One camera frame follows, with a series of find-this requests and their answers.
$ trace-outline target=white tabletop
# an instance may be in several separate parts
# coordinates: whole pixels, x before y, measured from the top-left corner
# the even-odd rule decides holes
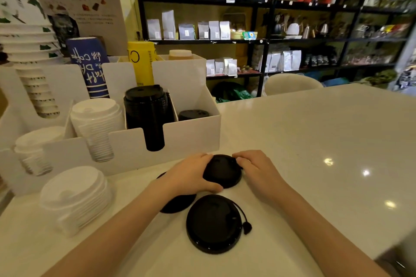
[[[223,118],[217,153],[262,149],[284,179],[370,257],[416,227],[413,97],[343,85],[218,107]],[[110,177],[115,202],[72,238],[45,223],[37,194],[14,198],[0,217],[0,276],[39,276],[173,164]],[[222,195],[239,204],[253,226],[232,250],[200,252],[188,240],[186,211],[159,214],[119,276],[322,276],[283,217],[245,181]]]

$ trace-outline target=white chair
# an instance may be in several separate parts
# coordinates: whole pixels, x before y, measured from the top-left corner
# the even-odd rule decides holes
[[[267,80],[264,90],[267,95],[305,91],[323,88],[323,85],[310,77],[296,74],[277,74]]]

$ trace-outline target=black lid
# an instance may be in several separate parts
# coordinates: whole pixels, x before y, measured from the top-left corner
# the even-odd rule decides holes
[[[124,98],[130,102],[146,103],[158,100],[163,95],[164,91],[160,85],[145,85],[128,89]]]
[[[194,195],[180,195],[170,200],[160,211],[161,213],[178,213],[188,208],[195,200]]]
[[[196,248],[209,254],[227,252],[241,236],[241,217],[228,198],[203,196],[190,208],[186,232]]]
[[[202,118],[208,116],[209,113],[204,110],[186,110],[179,113],[178,119],[180,121],[186,121],[188,119]]]
[[[235,158],[226,154],[215,154],[208,162],[203,178],[218,183],[223,188],[229,188],[241,180],[241,175],[241,167]]]

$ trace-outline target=glossy table surface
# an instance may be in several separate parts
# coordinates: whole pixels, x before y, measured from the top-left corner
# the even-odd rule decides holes
[[[343,85],[218,108],[223,117],[216,153],[263,150],[284,179],[370,257],[416,227],[413,97]],[[72,238],[40,216],[38,194],[14,198],[0,217],[0,276],[39,276],[173,164],[111,176],[114,203]],[[188,240],[187,211],[159,214],[118,276],[322,276],[283,216],[244,180],[222,195],[239,204],[253,226],[232,250],[202,253]]]

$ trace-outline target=person's right hand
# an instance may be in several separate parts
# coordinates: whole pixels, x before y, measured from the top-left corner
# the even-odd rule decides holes
[[[272,161],[261,150],[241,151],[232,156],[244,169],[247,182],[267,199],[273,201],[276,192],[288,186]]]

